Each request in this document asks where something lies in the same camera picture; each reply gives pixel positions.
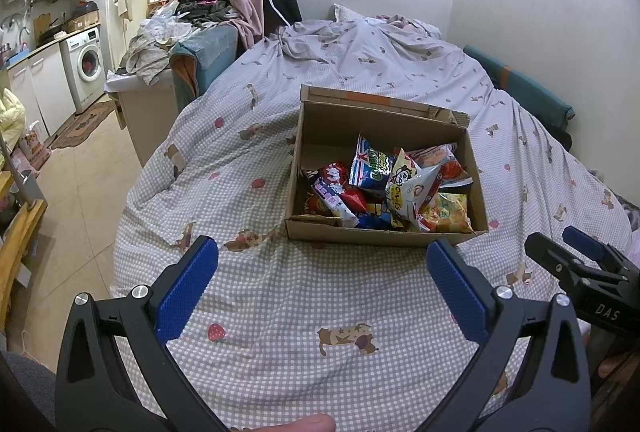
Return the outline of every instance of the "sink faucet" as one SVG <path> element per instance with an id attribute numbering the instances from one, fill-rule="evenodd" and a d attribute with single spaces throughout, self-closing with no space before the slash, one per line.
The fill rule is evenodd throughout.
<path id="1" fill-rule="evenodd" d="M 27 36 L 30 36 L 31 31 L 29 30 L 29 28 L 27 26 L 24 26 L 22 29 L 20 29 L 20 34 L 18 34 L 18 45 L 20 47 L 22 47 L 22 32 L 23 31 L 27 31 Z"/>

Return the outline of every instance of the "wooden cabinet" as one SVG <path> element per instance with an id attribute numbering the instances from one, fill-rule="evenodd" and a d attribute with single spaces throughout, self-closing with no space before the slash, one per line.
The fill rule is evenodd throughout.
<path id="1" fill-rule="evenodd" d="M 60 44 L 53 44 L 9 70 L 9 87 L 24 105 L 26 125 L 38 123 L 41 141 L 52 136 L 76 112 Z"/>

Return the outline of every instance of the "cardboard box on counter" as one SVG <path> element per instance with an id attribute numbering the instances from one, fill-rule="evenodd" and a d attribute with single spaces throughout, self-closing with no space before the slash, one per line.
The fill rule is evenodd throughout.
<path id="1" fill-rule="evenodd" d="M 75 33 L 76 31 L 82 31 L 89 26 L 97 24 L 99 20 L 100 17 L 98 16 L 98 11 L 91 11 L 90 13 L 82 15 L 78 18 L 69 20 L 66 23 L 66 32 Z"/>
<path id="2" fill-rule="evenodd" d="M 291 240 L 425 247 L 443 237 L 459 244 L 489 230 L 465 113 L 385 96 L 306 85 L 302 86 L 300 99 L 285 220 Z M 372 148 L 388 154 L 395 147 L 410 151 L 457 143 L 455 155 L 474 180 L 457 190 L 468 194 L 468 216 L 474 232 L 382 231 L 319 224 L 322 218 L 301 217 L 308 189 L 302 170 L 315 170 L 338 160 L 351 166 L 360 133 Z"/>

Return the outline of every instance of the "candy wrapper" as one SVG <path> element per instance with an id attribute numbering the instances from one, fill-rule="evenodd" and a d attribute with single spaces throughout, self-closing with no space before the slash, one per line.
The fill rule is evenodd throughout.
<path id="1" fill-rule="evenodd" d="M 452 188 L 470 185 L 474 182 L 463 169 L 453 152 L 456 151 L 456 143 L 447 143 L 437 147 L 414 150 L 407 152 L 420 168 L 427 168 L 440 165 L 442 173 L 442 187 Z"/>
<path id="2" fill-rule="evenodd" d="M 340 195 L 344 204 L 353 213 L 367 211 L 367 202 L 364 194 L 348 183 L 349 169 L 342 161 L 331 163 L 318 170 L 318 173 L 334 189 L 334 192 Z"/>
<path id="3" fill-rule="evenodd" d="M 356 155 L 351 165 L 349 184 L 368 192 L 384 195 L 393 164 L 393 158 L 373 150 L 369 146 L 369 142 L 360 134 L 358 136 L 358 145 L 356 146 Z"/>
<path id="4" fill-rule="evenodd" d="M 358 227 L 364 229 L 385 229 L 404 231 L 405 224 L 386 203 L 367 204 L 367 211 L 358 215 Z"/>
<path id="5" fill-rule="evenodd" d="M 313 192 L 312 190 L 309 190 L 306 193 L 305 206 L 303 208 L 303 211 L 307 215 L 322 215 L 324 217 L 331 217 L 333 215 L 331 211 L 327 209 L 325 204 L 320 200 L 320 197 L 318 197 L 316 192 Z"/>
<path id="6" fill-rule="evenodd" d="M 309 181 L 311 189 L 320 197 L 321 202 L 325 204 L 334 217 L 342 219 L 344 227 L 356 227 L 358 225 L 358 218 L 347 208 L 340 196 L 331 185 L 322 179 L 320 174 L 311 176 Z"/>
<path id="7" fill-rule="evenodd" d="M 466 214 L 466 195 L 438 192 L 422 214 L 432 231 L 438 233 L 471 233 L 471 221 Z"/>
<path id="8" fill-rule="evenodd" d="M 431 231 L 433 226 L 427 223 L 422 208 L 436 194 L 441 182 L 440 165 L 422 169 L 401 149 L 386 184 L 386 201 L 415 229 Z"/>

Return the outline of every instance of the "rug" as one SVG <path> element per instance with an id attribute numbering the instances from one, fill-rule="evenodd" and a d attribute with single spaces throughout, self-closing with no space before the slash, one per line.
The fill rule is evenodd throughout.
<path id="1" fill-rule="evenodd" d="M 98 125 L 115 109 L 113 101 L 100 101 L 91 105 L 62 131 L 51 144 L 51 149 L 77 147 L 84 143 Z"/>

